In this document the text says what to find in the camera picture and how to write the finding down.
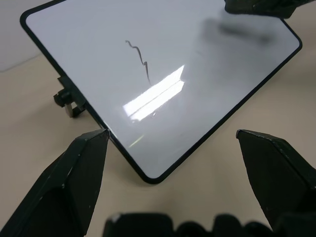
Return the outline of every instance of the metal stand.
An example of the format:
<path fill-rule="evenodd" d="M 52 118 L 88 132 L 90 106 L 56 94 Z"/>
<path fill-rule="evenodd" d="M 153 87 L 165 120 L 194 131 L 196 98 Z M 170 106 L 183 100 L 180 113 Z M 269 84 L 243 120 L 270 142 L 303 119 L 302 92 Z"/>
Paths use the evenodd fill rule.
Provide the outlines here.
<path fill-rule="evenodd" d="M 70 118 L 75 118 L 85 111 L 86 100 L 69 77 L 63 76 L 58 78 L 58 80 L 64 86 L 64 89 L 54 95 L 54 101 L 60 107 L 65 107 L 66 114 Z"/>

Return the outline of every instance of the beige table surface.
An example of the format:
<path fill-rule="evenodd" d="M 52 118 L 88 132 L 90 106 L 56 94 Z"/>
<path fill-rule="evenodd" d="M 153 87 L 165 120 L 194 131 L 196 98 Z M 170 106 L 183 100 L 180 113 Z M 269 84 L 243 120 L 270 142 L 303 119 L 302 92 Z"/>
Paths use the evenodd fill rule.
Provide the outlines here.
<path fill-rule="evenodd" d="M 238 129 L 286 139 L 316 167 L 316 2 L 287 22 L 303 49 L 165 181 L 144 183 L 112 143 L 88 231 L 100 237 L 118 212 L 164 212 L 174 225 L 194 220 L 210 229 L 218 213 L 267 223 L 247 179 Z M 43 56 L 0 74 L 0 228 L 42 171 L 77 136 L 98 129 L 87 113 L 67 117 L 52 96 L 62 87 Z"/>

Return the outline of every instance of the white board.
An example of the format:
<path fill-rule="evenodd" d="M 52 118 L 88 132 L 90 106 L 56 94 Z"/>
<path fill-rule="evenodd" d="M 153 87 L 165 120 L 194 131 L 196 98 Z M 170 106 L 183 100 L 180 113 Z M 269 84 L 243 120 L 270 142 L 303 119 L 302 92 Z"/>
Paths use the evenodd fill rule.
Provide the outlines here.
<path fill-rule="evenodd" d="M 224 4 L 66 0 L 31 10 L 26 25 L 154 183 L 300 48 L 279 19 Z"/>

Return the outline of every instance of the black squiggly line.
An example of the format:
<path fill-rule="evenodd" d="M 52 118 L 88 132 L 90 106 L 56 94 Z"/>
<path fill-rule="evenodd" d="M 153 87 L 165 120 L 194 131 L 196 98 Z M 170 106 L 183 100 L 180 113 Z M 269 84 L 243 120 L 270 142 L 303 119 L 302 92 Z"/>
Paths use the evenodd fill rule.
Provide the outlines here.
<path fill-rule="evenodd" d="M 143 65 L 145 66 L 145 68 L 146 68 L 147 79 L 148 79 L 149 84 L 150 84 L 147 61 L 146 61 L 146 62 L 143 62 L 142 54 L 140 53 L 140 50 L 139 50 L 139 48 L 138 48 L 137 46 L 132 46 L 132 44 L 131 44 L 130 41 L 128 41 L 128 40 L 125 40 L 125 43 L 128 43 L 131 48 L 136 48 L 136 50 L 137 50 L 137 52 L 138 52 L 138 55 L 139 55 L 139 58 L 140 58 L 140 61 L 142 62 L 142 64 L 143 64 Z"/>

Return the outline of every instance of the black border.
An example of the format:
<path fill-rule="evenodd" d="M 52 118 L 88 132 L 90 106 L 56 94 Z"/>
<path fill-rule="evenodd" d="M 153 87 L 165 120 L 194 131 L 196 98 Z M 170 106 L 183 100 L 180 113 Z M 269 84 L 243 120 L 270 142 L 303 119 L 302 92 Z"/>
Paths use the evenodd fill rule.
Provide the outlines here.
<path fill-rule="evenodd" d="M 22 28 L 26 31 L 29 37 L 33 40 L 33 42 L 37 45 L 40 51 L 44 54 L 44 56 L 48 59 L 54 69 L 58 72 L 60 76 L 67 76 L 64 70 L 58 65 L 55 59 L 49 54 L 43 44 L 39 41 L 39 39 L 35 36 L 35 34 L 31 31 L 31 29 L 26 24 L 26 19 L 29 15 L 48 8 L 50 6 L 56 5 L 60 2 L 66 0 L 53 0 L 47 2 L 43 5 L 34 7 L 30 10 L 25 11 L 20 17 L 20 24 Z M 138 175 L 147 183 L 149 184 L 158 184 L 162 182 L 168 175 L 170 175 L 186 158 L 188 158 L 207 138 L 210 137 L 234 112 L 236 112 L 255 92 L 257 92 L 274 74 L 277 73 L 295 54 L 297 54 L 302 49 L 302 41 L 301 39 L 295 34 L 295 32 L 289 27 L 289 25 L 284 21 L 281 20 L 286 27 L 290 30 L 290 32 L 297 38 L 299 41 L 299 47 L 290 55 L 288 56 L 277 68 L 275 68 L 261 83 L 259 83 L 248 95 L 246 95 L 235 107 L 233 107 L 214 127 L 211 128 L 204 136 L 202 136 L 190 149 L 188 149 L 172 166 L 169 167 L 161 176 L 158 178 L 149 178 L 145 175 L 145 173 L 141 170 L 141 168 L 136 164 L 134 159 L 130 156 L 127 150 L 122 146 L 122 144 L 118 141 L 118 139 L 111 133 L 111 140 L 115 144 L 115 146 L 120 150 L 120 152 L 124 155 L 128 163 L 135 169 Z M 92 115 L 92 117 L 96 120 L 96 122 L 103 128 L 107 128 L 104 124 L 102 119 L 99 115 L 95 112 L 93 107 L 88 103 L 86 103 L 86 109 Z"/>

